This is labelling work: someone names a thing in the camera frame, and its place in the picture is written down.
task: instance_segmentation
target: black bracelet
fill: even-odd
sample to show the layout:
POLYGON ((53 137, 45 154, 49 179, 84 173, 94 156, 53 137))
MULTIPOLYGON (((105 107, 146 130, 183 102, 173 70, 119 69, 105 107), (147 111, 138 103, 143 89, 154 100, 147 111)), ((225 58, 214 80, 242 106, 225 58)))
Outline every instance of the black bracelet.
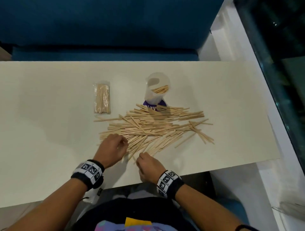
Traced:
POLYGON ((183 180, 176 173, 166 170, 159 178, 157 192, 166 198, 175 199, 179 188, 184 185, 183 180))
POLYGON ((81 163, 72 173, 71 178, 77 178, 87 185, 87 191, 102 185, 104 166, 96 160, 87 160, 81 163))

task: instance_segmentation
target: person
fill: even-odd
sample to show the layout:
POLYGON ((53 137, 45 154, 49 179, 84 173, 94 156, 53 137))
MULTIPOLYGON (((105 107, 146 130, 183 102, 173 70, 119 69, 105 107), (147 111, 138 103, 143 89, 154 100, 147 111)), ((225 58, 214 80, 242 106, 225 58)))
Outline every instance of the person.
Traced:
MULTIPOLYGON (((127 139, 109 135, 99 146, 94 158, 79 165, 71 179, 48 196, 31 212, 10 226, 7 231, 63 230, 75 208, 90 188, 102 183, 102 172, 122 160, 127 139)), ((179 176, 148 153, 136 160, 142 181, 157 185, 159 197, 116 198, 102 203, 75 222, 71 230, 256 230, 243 225, 230 211, 195 189, 184 184, 179 176), (174 205, 184 208, 196 226, 191 225, 174 205)))

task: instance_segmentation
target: hand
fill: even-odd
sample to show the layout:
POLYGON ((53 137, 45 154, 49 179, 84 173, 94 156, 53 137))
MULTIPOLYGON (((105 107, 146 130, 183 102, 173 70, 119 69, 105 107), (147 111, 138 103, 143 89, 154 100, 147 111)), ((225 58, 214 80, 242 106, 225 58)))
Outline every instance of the hand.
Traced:
POLYGON ((119 162, 126 154, 127 148, 128 140, 124 136, 110 134, 103 140, 93 159, 106 169, 119 162))
POLYGON ((162 173, 166 171, 165 167, 147 152, 141 152, 136 163, 139 167, 141 181, 143 182, 149 181, 157 184, 162 173))

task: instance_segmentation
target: dark glass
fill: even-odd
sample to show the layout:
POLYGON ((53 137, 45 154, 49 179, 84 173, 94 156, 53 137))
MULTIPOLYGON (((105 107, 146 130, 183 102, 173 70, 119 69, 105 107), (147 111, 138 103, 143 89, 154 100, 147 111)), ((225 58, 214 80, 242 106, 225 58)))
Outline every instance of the dark glass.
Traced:
POLYGON ((235 0, 305 172, 305 0, 235 0))

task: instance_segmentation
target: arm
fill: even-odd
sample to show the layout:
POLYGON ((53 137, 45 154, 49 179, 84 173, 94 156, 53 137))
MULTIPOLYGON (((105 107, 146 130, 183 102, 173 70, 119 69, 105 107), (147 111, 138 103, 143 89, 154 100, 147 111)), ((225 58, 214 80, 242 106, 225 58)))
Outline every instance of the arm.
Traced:
MULTIPOLYGON (((166 171, 164 166, 148 153, 140 153, 137 166, 141 180, 154 184, 157 184, 160 176, 166 171)), ((180 187, 175 199, 201 230, 234 231, 241 224, 230 211, 187 185, 180 187)))
MULTIPOLYGON (((105 169, 109 168, 123 158, 127 147, 126 138, 111 134, 101 143, 93 159, 105 169)), ((86 191, 87 186, 81 180, 68 180, 7 231, 63 230, 86 191)))

